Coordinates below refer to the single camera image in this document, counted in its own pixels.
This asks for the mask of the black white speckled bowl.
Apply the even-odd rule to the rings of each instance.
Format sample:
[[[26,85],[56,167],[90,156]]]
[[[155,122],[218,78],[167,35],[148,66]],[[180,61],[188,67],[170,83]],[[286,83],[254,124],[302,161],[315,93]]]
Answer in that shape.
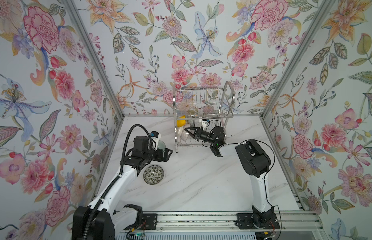
[[[164,169],[159,165],[149,166],[143,173],[143,180],[148,185],[157,185],[164,178]]]

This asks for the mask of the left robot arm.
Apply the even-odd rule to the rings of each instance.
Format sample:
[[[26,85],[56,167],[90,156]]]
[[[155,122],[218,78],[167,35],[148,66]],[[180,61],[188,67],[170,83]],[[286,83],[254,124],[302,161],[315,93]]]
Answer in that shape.
[[[123,230],[143,224],[143,211],[134,204],[117,206],[127,188],[151,162],[167,162],[172,150],[166,148],[158,132],[134,138],[133,148],[122,157],[114,179],[88,206],[79,207],[73,216],[73,240],[113,240]]]

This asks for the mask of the dark blue patterned bowl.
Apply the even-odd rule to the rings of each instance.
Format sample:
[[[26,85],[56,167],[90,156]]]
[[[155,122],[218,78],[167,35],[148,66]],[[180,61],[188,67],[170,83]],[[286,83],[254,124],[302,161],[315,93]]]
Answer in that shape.
[[[194,119],[188,120],[188,124],[190,125],[191,128],[196,127],[196,123]]]

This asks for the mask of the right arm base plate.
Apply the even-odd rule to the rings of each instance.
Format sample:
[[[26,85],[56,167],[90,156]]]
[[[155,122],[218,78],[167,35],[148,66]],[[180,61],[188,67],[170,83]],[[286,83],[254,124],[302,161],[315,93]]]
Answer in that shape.
[[[254,213],[238,213],[235,225],[240,230],[279,230],[280,223],[275,214],[261,215]]]

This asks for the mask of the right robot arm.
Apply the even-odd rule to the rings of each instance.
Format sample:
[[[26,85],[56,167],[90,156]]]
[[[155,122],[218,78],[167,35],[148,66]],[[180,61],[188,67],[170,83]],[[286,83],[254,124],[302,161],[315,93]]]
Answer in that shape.
[[[239,214],[237,224],[240,229],[278,229],[278,219],[274,206],[269,201],[267,174],[272,161],[255,139],[244,140],[240,143],[226,143],[224,128],[216,126],[210,132],[201,127],[184,129],[197,142],[209,143],[214,156],[237,157],[246,174],[250,176],[253,191],[252,214]]]

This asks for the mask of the steel two-tier dish rack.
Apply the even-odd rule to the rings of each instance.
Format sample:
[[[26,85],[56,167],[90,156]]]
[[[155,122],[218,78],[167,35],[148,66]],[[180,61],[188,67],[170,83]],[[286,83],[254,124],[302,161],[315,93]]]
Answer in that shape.
[[[181,147],[208,146],[207,142],[192,140],[192,138],[186,143],[181,141],[178,136],[179,128],[176,125],[176,121],[181,116],[185,116],[187,124],[188,120],[194,119],[196,127],[199,127],[200,120],[209,120],[207,128],[202,128],[207,132],[211,132],[215,126],[222,127],[226,132],[228,121],[234,116],[235,95],[235,89],[229,81],[222,87],[173,89],[170,96],[174,110],[175,152],[178,153]]]

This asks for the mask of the pink glass bowl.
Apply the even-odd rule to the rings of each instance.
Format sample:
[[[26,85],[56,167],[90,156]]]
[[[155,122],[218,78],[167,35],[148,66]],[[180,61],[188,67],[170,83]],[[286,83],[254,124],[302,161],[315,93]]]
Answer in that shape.
[[[181,141],[186,143],[191,139],[190,134],[185,130],[186,128],[190,128],[191,125],[186,124],[184,126],[181,126],[178,130],[178,136],[180,137]]]

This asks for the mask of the green glass bowl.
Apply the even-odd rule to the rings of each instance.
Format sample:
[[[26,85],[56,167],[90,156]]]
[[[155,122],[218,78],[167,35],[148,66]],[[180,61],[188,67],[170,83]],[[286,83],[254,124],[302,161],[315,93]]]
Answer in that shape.
[[[157,145],[157,148],[158,147],[166,147],[165,143],[161,140],[158,141],[158,145]]]

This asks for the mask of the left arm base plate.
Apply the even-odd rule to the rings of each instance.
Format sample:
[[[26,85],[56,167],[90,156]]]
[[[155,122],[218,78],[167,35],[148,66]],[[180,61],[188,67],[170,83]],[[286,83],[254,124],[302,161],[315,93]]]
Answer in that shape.
[[[158,214],[138,214],[135,230],[156,230]]]

